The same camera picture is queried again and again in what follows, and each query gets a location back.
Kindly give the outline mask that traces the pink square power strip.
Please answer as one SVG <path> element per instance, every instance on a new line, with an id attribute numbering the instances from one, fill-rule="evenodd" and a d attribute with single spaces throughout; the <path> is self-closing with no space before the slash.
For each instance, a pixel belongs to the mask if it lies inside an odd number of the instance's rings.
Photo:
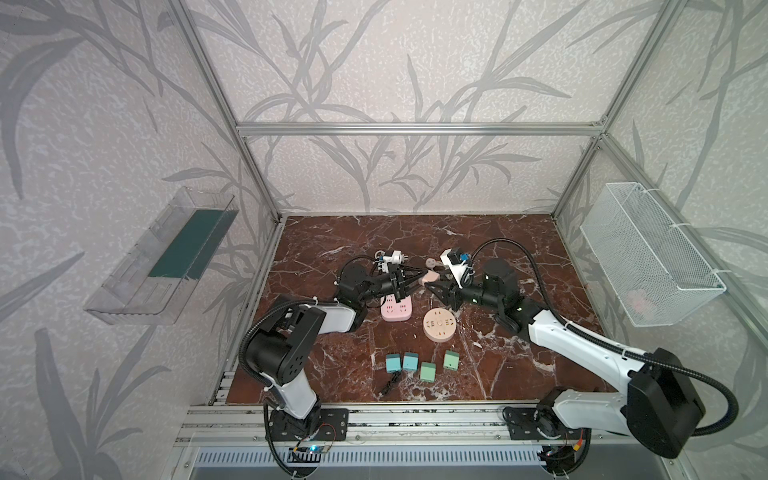
<path id="1" fill-rule="evenodd" d="M 388 295 L 380 307 L 382 319 L 386 322 L 403 322 L 411 318 L 413 314 L 413 305 L 411 296 L 407 296 L 400 301 L 395 299 L 394 295 Z"/>

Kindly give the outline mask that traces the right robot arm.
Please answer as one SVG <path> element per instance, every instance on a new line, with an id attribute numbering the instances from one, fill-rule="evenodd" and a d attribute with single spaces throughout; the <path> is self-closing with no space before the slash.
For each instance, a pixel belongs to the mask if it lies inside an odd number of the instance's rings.
<path id="1" fill-rule="evenodd" d="M 738 417 L 739 403 L 723 383 L 684 367 L 673 353 L 630 348 L 560 317 L 524 295 L 504 260 L 488 262 L 479 283 L 456 279 L 452 266 L 425 287 L 446 307 L 487 308 L 510 333 L 556 352 L 600 377 L 612 393 L 565 389 L 552 395 L 555 418 L 571 429 L 629 435 L 652 453 L 676 458 L 692 437 L 719 433 Z"/>

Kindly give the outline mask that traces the pink plug adapter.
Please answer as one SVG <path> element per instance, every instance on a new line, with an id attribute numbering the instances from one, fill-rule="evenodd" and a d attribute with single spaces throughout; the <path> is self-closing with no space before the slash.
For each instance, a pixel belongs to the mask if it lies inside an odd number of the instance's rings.
<path id="1" fill-rule="evenodd" d="M 427 283 L 432 283 L 432 282 L 438 281 L 439 279 L 440 279 L 439 273 L 429 270 L 419 279 L 419 283 L 421 285 L 426 285 Z"/>

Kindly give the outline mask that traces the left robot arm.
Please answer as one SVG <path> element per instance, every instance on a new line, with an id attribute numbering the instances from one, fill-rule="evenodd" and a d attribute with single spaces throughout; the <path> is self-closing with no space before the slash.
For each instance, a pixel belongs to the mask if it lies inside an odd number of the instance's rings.
<path id="1" fill-rule="evenodd" d="M 304 370 L 317 338 L 356 331 L 371 302 L 388 296 L 404 300 L 426 273 L 424 268 L 399 264 L 371 273 L 351 263 L 340 270 L 331 299 L 281 294 L 241 340 L 239 365 L 272 393 L 280 411 L 293 420 L 308 420 L 320 408 Z"/>

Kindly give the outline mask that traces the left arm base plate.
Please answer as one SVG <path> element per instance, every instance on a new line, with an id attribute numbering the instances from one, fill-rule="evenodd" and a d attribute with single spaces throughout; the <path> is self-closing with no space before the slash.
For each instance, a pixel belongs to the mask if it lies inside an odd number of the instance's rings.
<path id="1" fill-rule="evenodd" d="M 313 409 L 305 419 L 296 419 L 285 411 L 269 414 L 267 426 L 275 441 L 317 439 L 343 441 L 349 427 L 350 411 L 345 408 Z"/>

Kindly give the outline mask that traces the beige round power strip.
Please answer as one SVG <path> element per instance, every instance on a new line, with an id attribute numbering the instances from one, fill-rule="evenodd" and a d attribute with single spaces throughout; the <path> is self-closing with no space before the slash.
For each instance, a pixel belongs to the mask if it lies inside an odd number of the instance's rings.
<path id="1" fill-rule="evenodd" d="M 436 343 L 451 340 L 457 330 L 455 315 L 444 308 L 433 308 L 427 311 L 422 325 L 426 337 Z"/>

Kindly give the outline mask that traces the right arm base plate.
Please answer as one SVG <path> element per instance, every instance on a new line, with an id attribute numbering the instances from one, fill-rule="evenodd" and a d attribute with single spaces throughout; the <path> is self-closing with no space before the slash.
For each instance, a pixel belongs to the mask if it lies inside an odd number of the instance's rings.
<path id="1" fill-rule="evenodd" d="M 558 421 L 544 410 L 506 406 L 502 419 L 511 440 L 556 440 L 561 437 Z"/>

